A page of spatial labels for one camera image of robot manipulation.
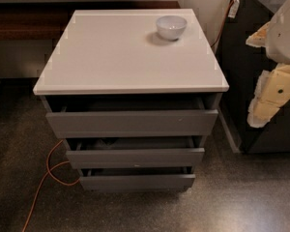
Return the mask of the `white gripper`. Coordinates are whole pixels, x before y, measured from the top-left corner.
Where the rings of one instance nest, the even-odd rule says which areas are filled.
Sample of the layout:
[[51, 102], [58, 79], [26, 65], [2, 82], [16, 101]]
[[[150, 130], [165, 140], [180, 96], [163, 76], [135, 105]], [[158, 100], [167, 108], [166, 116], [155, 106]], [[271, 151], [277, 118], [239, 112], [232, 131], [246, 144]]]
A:
[[247, 122], [263, 128], [290, 100], [290, 0], [286, 0], [272, 17], [246, 39], [246, 45], [266, 46], [267, 56], [278, 64], [271, 72], [262, 71], [254, 98], [248, 107]]

